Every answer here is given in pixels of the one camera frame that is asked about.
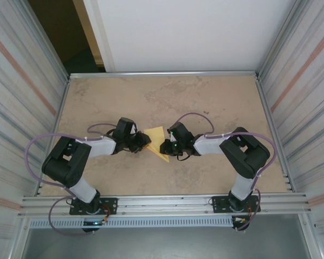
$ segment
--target vented metal strip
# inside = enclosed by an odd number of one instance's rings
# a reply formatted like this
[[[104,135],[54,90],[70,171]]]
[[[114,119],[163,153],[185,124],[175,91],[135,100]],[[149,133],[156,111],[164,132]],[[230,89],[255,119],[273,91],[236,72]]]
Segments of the vented metal strip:
[[[59,218],[52,220],[56,228],[93,228],[84,226],[83,219]],[[183,217],[113,217],[101,228],[158,228],[158,227],[232,227],[231,216],[183,216]],[[31,229],[50,228],[48,219],[33,219]]]

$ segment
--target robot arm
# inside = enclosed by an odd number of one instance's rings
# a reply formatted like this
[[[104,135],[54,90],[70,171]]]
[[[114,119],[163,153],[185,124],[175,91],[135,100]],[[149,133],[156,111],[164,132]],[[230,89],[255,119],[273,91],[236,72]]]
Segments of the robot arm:
[[[100,193],[83,177],[88,158],[114,155],[122,150],[137,153],[151,142],[149,136],[137,131],[134,121],[121,118],[117,127],[95,141],[61,137],[42,165],[42,172],[60,182],[77,198],[79,210],[95,213]]]
[[[206,154],[224,154],[238,173],[234,186],[228,194],[230,207],[234,212],[241,212],[252,194],[254,179],[268,158],[270,152],[255,137],[250,135],[222,135],[206,137],[203,134],[195,137],[186,127],[177,122],[168,130],[170,140],[166,139],[160,146],[160,152],[171,156],[188,157]],[[247,132],[242,127],[234,132]]]

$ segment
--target orange stripe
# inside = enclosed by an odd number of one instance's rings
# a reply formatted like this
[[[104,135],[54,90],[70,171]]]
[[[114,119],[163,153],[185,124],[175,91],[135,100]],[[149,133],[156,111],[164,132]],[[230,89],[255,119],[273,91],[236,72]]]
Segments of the orange stripe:
[[[0,206],[1,207],[5,207],[5,208],[9,208],[9,209],[14,209],[14,210],[20,210],[21,209],[21,205],[13,202],[13,201],[9,201],[7,199],[1,198],[0,197]]]
[[[324,194],[314,197],[308,200],[311,207],[318,206],[324,203]]]
[[[318,43],[317,47],[315,47],[312,54],[309,56],[307,61],[304,63],[304,65],[301,67],[301,69],[296,73],[296,75],[293,77],[292,81],[287,85],[286,89],[282,92],[282,94],[279,96],[275,104],[271,107],[271,111],[274,112],[277,108],[277,106],[280,104],[282,99],[287,95],[287,93],[292,89],[292,87],[295,85],[295,83],[300,79],[302,74],[305,72],[305,70],[308,68],[308,66],[312,63],[312,61],[319,55],[319,53],[324,49],[324,37],[322,40]]]
[[[39,91],[39,89],[36,87],[36,85],[33,83],[33,81],[30,79],[30,77],[25,73],[23,68],[18,64],[18,62],[14,59],[14,57],[9,53],[9,51],[5,48],[5,46],[0,41],[0,52],[4,57],[10,62],[10,64],[13,66],[13,68],[17,71],[17,73],[24,79],[24,81],[31,87],[33,92],[39,97],[39,99],[43,102],[43,104],[48,108],[48,110],[55,115],[56,110],[53,108],[53,106],[47,101],[47,99],[43,96],[43,94]]]

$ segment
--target yellow triangle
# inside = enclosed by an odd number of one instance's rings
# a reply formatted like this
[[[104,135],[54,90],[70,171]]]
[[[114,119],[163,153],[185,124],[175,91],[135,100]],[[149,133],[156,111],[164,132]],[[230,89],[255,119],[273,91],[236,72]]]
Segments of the yellow triangle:
[[[144,130],[144,133],[150,137],[151,143],[147,146],[153,153],[158,155],[160,158],[169,162],[169,156],[160,153],[160,145],[164,142],[164,131],[163,127],[148,128]]]

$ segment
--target beige floor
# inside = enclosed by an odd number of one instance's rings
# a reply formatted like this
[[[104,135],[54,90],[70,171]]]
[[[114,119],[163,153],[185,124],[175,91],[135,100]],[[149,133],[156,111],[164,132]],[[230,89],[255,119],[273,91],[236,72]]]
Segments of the beige floor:
[[[58,131],[83,137],[89,125],[115,124],[127,117],[140,130],[163,126],[167,136],[166,129],[190,111],[206,114],[218,134],[242,126],[271,137],[251,76],[73,79]],[[210,129],[198,116],[182,122],[194,135]],[[271,146],[262,142],[272,153]],[[236,172],[223,155],[195,156],[184,162],[170,158],[167,163],[145,149],[89,159],[84,175],[103,195],[172,195],[227,193]],[[262,192],[286,191],[278,161],[264,172],[257,187]],[[60,188],[42,188],[42,195],[62,194]]]

